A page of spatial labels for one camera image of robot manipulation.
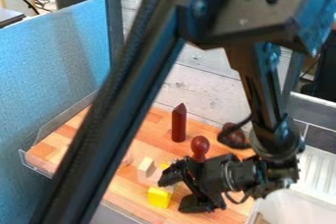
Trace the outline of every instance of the dark red knob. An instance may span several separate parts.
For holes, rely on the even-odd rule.
[[[192,140],[191,148],[194,153],[193,159],[198,162],[204,162],[206,159],[205,154],[210,149],[210,142],[204,136],[197,136]]]
[[[177,106],[172,113],[172,140],[181,142],[186,139],[187,108],[184,103]]]

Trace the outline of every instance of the blue panel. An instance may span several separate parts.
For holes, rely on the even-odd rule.
[[[101,86],[108,52],[105,0],[0,29],[0,223],[28,222],[49,184],[20,163],[18,149]]]

